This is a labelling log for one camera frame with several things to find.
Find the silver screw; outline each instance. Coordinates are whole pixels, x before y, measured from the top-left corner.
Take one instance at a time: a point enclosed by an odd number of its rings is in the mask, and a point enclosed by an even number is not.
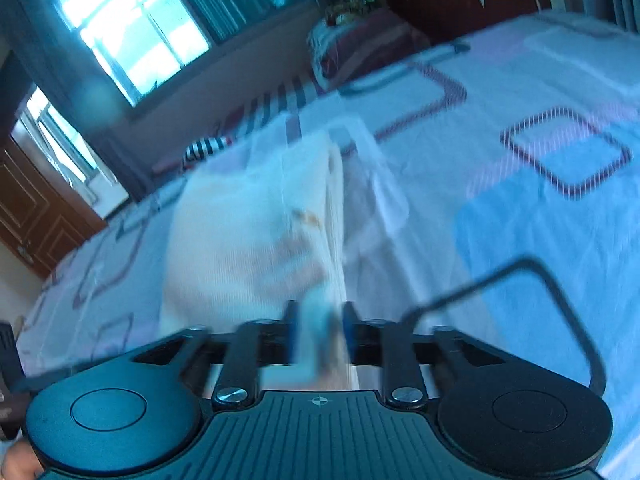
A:
[[[397,402],[401,402],[402,404],[415,404],[416,402],[420,402],[422,400],[422,392],[417,388],[409,388],[405,386],[404,388],[396,388],[391,393],[391,396]]]
[[[242,402],[245,400],[249,394],[246,390],[242,388],[236,388],[232,386],[231,388],[222,388],[216,393],[216,399],[220,402],[224,402],[225,404],[237,404],[238,402]]]

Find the folded white cloth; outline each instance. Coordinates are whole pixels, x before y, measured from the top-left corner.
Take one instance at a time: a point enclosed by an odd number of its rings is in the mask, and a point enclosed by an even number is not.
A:
[[[325,133],[240,173],[198,170],[175,209],[159,335],[196,324],[232,332],[298,300],[300,330],[315,342],[300,360],[315,367],[346,299],[343,237],[342,159]]]

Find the door panel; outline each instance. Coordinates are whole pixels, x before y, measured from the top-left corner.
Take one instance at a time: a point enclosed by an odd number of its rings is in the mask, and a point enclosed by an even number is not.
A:
[[[19,121],[13,137],[0,148],[0,238],[36,274],[46,277],[67,253],[106,224],[23,129]],[[43,160],[32,160],[38,156]]]

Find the crosshair symbol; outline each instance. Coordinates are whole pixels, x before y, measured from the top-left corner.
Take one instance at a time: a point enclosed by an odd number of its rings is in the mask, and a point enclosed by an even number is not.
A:
[[[327,399],[326,397],[323,396],[317,396],[314,397],[311,400],[312,403],[314,403],[318,408],[322,408],[326,403],[331,402],[329,399]]]

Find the window sill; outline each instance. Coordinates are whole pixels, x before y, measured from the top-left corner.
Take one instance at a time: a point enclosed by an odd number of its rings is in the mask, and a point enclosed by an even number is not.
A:
[[[174,94],[181,86],[189,82],[194,76],[206,70],[209,66],[216,64],[225,56],[228,56],[228,54],[231,54],[246,44],[257,40],[261,36],[264,36],[275,27],[286,23],[301,14],[309,12],[314,7],[317,8],[315,0],[305,0],[290,7],[286,7],[285,9],[275,9],[260,23],[256,23],[255,25],[248,27],[220,45],[212,45],[212,47],[204,54],[194,59],[191,63],[181,69],[180,72],[175,73],[175,75],[171,76],[149,95],[143,97],[135,107],[132,107],[129,112],[129,120],[135,123],[151,110],[159,106],[162,101]]]

